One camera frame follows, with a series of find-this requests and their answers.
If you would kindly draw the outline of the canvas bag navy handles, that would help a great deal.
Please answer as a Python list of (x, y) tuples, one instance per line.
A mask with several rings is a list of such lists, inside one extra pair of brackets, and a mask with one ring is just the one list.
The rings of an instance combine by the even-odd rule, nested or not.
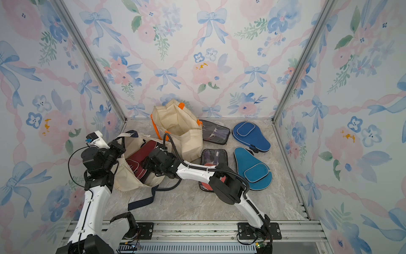
[(134, 201), (128, 204), (128, 211), (148, 206), (153, 203), (156, 192), (167, 192), (175, 189), (181, 180), (169, 187), (160, 188), (163, 176), (157, 176), (143, 166), (150, 152), (155, 148), (162, 148), (163, 142), (149, 135), (139, 134), (134, 130), (123, 132), (115, 139), (124, 139), (126, 152), (118, 158), (118, 169), (115, 173), (114, 187), (122, 192), (132, 191), (138, 188), (149, 188), (151, 197)]

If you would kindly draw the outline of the canvas bag orange handles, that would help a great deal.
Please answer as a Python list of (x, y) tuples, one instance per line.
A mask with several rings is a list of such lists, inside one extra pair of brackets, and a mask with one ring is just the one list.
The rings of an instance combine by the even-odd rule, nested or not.
[(182, 159), (193, 162), (203, 149), (203, 123), (186, 107), (172, 99), (165, 106), (154, 107), (150, 115), (155, 133), (160, 140), (168, 141), (169, 134)]

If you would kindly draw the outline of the clear case red paddle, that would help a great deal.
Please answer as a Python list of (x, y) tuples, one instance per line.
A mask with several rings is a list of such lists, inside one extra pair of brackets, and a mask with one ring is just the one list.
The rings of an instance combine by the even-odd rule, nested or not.
[[(219, 164), (228, 166), (228, 154), (224, 149), (205, 149), (202, 152), (200, 164), (202, 166), (217, 166)], [(206, 183), (199, 182), (199, 188), (204, 192), (214, 192)]]

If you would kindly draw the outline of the black paddle case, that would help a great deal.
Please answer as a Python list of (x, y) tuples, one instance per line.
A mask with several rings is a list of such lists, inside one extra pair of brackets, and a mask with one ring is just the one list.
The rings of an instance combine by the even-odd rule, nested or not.
[(201, 120), (203, 140), (217, 145), (226, 145), (230, 129), (210, 121)]

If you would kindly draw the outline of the blue paddle case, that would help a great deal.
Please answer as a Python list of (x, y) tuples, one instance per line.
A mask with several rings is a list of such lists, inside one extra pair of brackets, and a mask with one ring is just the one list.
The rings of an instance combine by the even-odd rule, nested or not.
[(241, 144), (246, 145), (254, 153), (268, 152), (271, 144), (263, 135), (260, 128), (252, 122), (240, 122), (232, 129), (233, 137)]

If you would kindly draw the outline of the teal paddle case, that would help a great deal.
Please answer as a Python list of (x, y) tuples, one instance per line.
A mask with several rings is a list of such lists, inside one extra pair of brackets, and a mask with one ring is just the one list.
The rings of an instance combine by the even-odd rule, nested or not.
[(247, 149), (237, 147), (234, 150), (237, 172), (250, 185), (252, 191), (262, 191), (268, 188), (273, 180), (268, 165), (255, 158)]

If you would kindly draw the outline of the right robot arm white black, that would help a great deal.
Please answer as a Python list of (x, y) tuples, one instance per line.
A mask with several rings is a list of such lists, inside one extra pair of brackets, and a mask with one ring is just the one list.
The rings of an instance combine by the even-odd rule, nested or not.
[(245, 216), (248, 224), (263, 239), (273, 240), (270, 218), (248, 196), (250, 190), (248, 181), (232, 171), (227, 165), (202, 166), (193, 164), (160, 148), (155, 148), (141, 162), (141, 165), (156, 176), (208, 184), (221, 201), (235, 206)]

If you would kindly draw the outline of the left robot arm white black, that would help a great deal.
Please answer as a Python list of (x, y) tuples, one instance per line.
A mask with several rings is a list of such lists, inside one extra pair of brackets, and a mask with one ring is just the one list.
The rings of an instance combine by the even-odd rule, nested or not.
[(86, 170), (85, 199), (78, 223), (66, 245), (57, 249), (59, 254), (113, 254), (119, 249), (124, 238), (134, 239), (139, 228), (134, 216), (122, 213), (110, 221), (103, 230), (103, 217), (113, 192), (118, 159), (125, 153), (124, 141), (114, 140), (108, 144), (95, 142), (82, 153)]

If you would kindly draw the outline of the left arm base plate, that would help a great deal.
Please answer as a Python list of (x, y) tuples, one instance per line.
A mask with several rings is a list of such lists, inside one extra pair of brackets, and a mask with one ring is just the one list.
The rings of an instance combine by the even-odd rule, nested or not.
[(129, 231), (124, 235), (128, 240), (151, 240), (154, 229), (153, 222), (141, 222), (131, 225)]

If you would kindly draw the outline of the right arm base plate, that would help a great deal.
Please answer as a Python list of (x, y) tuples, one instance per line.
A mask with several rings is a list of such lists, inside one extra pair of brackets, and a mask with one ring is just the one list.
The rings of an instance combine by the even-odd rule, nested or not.
[[(270, 222), (269, 230), (272, 234), (273, 240), (281, 240), (281, 230), (278, 223)], [(267, 236), (266, 230), (260, 230), (250, 226), (248, 223), (240, 222), (237, 224), (237, 232), (239, 240), (254, 240), (256, 237), (262, 239)]]

